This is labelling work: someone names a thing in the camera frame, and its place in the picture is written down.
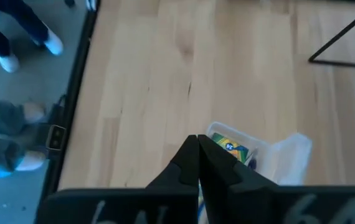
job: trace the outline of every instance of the gray floor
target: gray floor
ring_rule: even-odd
[[[26,0],[63,40],[65,52],[59,57],[39,50],[14,19],[0,12],[0,31],[11,40],[21,63],[13,74],[0,67],[0,100],[36,101],[50,107],[66,92],[86,13],[85,1],[76,2],[69,9],[63,0]],[[33,222],[46,168],[0,179],[0,223]]]

